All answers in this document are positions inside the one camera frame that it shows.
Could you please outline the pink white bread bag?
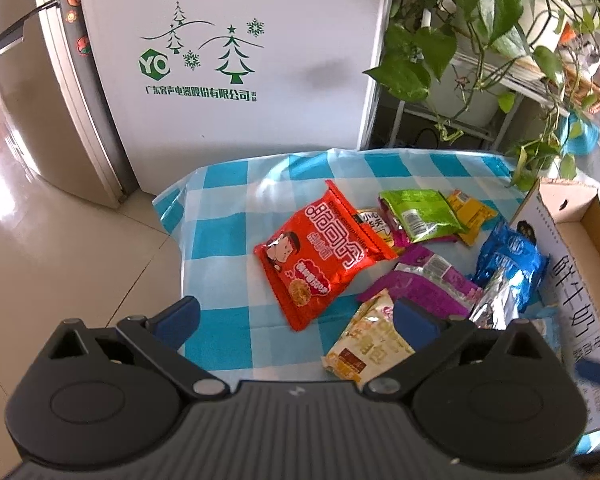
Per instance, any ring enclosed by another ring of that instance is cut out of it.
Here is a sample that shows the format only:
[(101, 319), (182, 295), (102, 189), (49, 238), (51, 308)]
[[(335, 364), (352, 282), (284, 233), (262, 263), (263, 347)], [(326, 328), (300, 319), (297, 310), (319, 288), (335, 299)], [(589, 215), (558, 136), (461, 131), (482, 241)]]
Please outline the pink white bread bag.
[(325, 370), (341, 380), (352, 380), (362, 389), (415, 353), (396, 331), (394, 303), (387, 289), (363, 302), (326, 356)]

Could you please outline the purple snack bag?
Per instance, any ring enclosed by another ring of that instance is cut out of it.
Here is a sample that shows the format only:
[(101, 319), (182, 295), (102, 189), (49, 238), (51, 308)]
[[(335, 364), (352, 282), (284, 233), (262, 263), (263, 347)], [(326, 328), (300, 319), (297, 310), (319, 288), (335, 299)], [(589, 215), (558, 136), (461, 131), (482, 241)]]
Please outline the purple snack bag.
[(356, 299), (367, 301), (384, 289), (393, 301), (411, 301), (437, 318), (451, 315), (467, 318), (483, 296), (480, 286), (422, 244), (407, 248), (394, 268), (358, 294)]

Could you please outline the silver foil snack bag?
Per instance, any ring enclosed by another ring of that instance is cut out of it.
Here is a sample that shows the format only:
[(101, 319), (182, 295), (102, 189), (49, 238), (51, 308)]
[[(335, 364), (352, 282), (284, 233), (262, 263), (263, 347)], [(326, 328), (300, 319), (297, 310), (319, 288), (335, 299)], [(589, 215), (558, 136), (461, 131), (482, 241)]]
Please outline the silver foil snack bag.
[(508, 324), (516, 318), (517, 292), (506, 278), (505, 271), (497, 270), (471, 310), (469, 319), (479, 328), (506, 330)]

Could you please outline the green snack packet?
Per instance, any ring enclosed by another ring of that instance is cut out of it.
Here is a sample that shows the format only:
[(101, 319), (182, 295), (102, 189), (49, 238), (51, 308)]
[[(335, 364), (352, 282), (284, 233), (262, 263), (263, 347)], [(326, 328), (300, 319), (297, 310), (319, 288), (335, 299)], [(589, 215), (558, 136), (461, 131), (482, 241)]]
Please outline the green snack packet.
[(382, 206), (396, 219), (412, 243), (436, 240), (467, 231), (466, 226), (436, 190), (408, 188), (379, 193)]

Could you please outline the blue foil snack bag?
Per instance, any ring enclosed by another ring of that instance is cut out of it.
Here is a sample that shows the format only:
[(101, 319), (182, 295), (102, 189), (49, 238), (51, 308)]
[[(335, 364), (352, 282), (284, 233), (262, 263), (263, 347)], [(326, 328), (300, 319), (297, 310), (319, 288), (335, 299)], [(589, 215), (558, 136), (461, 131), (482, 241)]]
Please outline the blue foil snack bag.
[(538, 291), (550, 258), (542, 254), (528, 236), (512, 229), (501, 219), (482, 244), (471, 281), (486, 290), (498, 271), (513, 293), (513, 304), (524, 312)]

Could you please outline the red crispy noodle snack bag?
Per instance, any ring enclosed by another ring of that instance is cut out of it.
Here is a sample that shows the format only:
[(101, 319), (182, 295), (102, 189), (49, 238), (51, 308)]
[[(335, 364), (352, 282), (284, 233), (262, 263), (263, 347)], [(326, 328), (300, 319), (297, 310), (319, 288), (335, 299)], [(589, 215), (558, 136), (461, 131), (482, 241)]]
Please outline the red crispy noodle snack bag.
[(305, 330), (363, 270), (396, 258), (336, 183), (253, 248), (290, 328)]

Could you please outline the yellow barcode snack packet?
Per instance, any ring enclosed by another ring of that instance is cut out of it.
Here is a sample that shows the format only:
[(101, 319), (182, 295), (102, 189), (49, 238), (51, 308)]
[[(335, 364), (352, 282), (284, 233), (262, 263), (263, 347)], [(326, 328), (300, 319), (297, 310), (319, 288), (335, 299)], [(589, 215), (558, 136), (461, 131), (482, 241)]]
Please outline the yellow barcode snack packet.
[(465, 231), (458, 236), (467, 246), (475, 244), (483, 225), (498, 216), (493, 208), (461, 190), (454, 190), (446, 201), (465, 227)]

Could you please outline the blue checked tablecloth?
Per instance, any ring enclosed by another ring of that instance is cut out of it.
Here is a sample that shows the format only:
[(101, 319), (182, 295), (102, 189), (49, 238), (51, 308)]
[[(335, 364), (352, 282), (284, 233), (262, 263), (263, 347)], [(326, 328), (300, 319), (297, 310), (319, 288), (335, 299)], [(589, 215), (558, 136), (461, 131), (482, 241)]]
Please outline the blue checked tablecloth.
[[(443, 196), (461, 190), (493, 205), (498, 216), (471, 247), (457, 240), (412, 244), (445, 258), (468, 280), (474, 276), (482, 244), (501, 219), (535, 242), (531, 233), (510, 225), (527, 194), (509, 185), (508, 167), (495, 155), (329, 150), (199, 169), (159, 195), (155, 207), (181, 248), (184, 292), (200, 304), (200, 323), (183, 344), (185, 356), (227, 385), (235, 387), (246, 380), (337, 379), (324, 369), (322, 357), (362, 304), (358, 294), (398, 262), (400, 255), (361, 271), (305, 330), (290, 328), (253, 248), (296, 211), (322, 197), (327, 180), (336, 183), (356, 211), (377, 205), (382, 191), (408, 188), (436, 190)], [(600, 362), (582, 359), (573, 368), (566, 365), (558, 309), (544, 304), (539, 289), (506, 330), (479, 328), (469, 315), (439, 320), (442, 332), (435, 341), (360, 390), (390, 399), (411, 394), (426, 418), (449, 414), (463, 399), (476, 408), (507, 415), (513, 408), (509, 395), (527, 390), (524, 380), (510, 374), (513, 357), (530, 354), (528, 341), (514, 334), (521, 326), (543, 344), (544, 356), (572, 378), (581, 396), (573, 414), (586, 422), (579, 450), (595, 448), (600, 432)], [(556, 323), (554, 346), (544, 344), (545, 336), (538, 332), (539, 322), (546, 320)]]

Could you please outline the yellow bread snack packet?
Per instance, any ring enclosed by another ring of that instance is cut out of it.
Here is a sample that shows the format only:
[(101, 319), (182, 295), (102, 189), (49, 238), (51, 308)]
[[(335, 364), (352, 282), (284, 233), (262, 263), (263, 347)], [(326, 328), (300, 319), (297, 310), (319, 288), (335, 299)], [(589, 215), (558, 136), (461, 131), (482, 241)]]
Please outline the yellow bread snack packet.
[(389, 247), (396, 247), (392, 229), (379, 208), (359, 209), (358, 216), (364, 223), (368, 224)]

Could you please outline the cardboard milk box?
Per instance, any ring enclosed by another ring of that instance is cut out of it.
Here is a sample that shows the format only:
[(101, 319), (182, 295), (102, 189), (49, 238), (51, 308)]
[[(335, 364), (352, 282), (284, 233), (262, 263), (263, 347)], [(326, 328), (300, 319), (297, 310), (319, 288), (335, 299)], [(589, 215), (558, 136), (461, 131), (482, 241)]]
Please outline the cardboard milk box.
[(550, 258), (539, 294), (558, 309), (562, 359), (600, 362), (600, 192), (566, 180), (536, 181), (510, 225)]

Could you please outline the white metal plant stand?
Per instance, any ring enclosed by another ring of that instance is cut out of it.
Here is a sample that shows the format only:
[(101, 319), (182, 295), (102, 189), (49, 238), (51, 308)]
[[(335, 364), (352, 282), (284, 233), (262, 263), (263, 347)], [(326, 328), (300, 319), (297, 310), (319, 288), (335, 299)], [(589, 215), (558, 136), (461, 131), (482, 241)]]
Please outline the white metal plant stand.
[(559, 93), (530, 64), (506, 62), (496, 66), (457, 52), (442, 79), (431, 83), (426, 99), (396, 101), (386, 145), (401, 145), (401, 127), (407, 117), (415, 117), (429, 122), (430, 131), (441, 122), (447, 133), (460, 131), (479, 140), (484, 148), (498, 151), (525, 100), (559, 117), (568, 116)]

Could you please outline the white refrigerator with tree print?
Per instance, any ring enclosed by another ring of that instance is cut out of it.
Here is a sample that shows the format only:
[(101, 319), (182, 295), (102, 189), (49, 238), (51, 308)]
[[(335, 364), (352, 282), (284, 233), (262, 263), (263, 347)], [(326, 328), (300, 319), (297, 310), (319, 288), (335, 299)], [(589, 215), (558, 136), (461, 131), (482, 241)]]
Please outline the white refrigerator with tree print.
[(215, 162), (364, 148), (389, 3), (79, 0), (123, 149), (151, 194)]

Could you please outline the silver refrigerator door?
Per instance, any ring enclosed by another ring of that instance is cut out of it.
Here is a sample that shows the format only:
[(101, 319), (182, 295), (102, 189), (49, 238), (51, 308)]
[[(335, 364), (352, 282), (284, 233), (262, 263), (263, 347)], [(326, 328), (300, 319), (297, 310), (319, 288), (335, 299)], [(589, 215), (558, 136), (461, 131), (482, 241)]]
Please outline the silver refrigerator door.
[(24, 161), (55, 188), (112, 209), (136, 189), (80, 0), (0, 0), (0, 105)]

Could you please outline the wicker basket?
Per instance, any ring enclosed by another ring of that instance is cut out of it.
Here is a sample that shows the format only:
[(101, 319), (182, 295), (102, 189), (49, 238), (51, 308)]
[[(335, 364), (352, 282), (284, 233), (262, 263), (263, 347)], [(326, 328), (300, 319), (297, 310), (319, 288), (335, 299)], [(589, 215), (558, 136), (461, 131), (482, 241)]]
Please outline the wicker basket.
[(585, 113), (600, 112), (600, 87), (569, 66), (564, 67), (565, 92), (570, 102), (576, 103)]

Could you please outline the green pothos plant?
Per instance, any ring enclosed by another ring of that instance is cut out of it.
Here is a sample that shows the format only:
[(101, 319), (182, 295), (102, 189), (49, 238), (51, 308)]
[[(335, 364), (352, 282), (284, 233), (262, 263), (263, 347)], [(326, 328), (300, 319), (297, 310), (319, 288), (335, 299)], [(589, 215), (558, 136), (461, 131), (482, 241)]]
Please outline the green pothos plant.
[[(457, 52), (496, 66), (530, 64), (559, 93), (568, 116), (589, 121), (591, 115), (566, 97), (564, 67), (594, 82), (600, 0), (393, 0), (380, 61), (366, 74), (398, 101), (418, 102)], [(561, 117), (541, 107), (540, 113), (541, 131), (520, 138), (508, 152), (515, 162), (510, 182), (517, 188), (528, 188), (551, 169), (568, 180), (577, 174), (576, 156), (564, 154), (559, 143)], [(442, 142), (464, 136), (447, 133), (441, 122), (434, 128)]]

